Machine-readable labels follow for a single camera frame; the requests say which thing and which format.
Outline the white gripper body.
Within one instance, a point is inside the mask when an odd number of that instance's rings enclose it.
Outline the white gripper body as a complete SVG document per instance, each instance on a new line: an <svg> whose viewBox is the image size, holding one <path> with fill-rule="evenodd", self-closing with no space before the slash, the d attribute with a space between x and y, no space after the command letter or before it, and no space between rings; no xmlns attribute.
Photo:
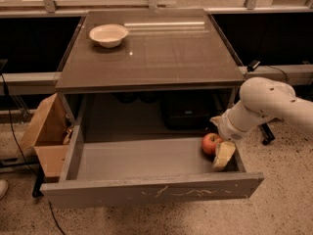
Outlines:
<svg viewBox="0 0 313 235"><path fill-rule="evenodd" d="M218 134L226 141L238 141L246 136L244 131L238 130L229 120L229 112L220 116L217 124Z"/></svg>

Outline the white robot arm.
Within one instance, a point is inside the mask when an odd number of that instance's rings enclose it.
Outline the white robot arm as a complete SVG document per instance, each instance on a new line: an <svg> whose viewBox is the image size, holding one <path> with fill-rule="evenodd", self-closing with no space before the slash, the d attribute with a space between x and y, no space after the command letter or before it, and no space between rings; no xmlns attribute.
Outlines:
<svg viewBox="0 0 313 235"><path fill-rule="evenodd" d="M298 98L290 85L253 77L242 84L239 92L240 100L231 109L210 119L223 139L216 148L214 171L225 168L235 153L236 141L245 137L252 128L273 118L313 138L313 103Z"/></svg>

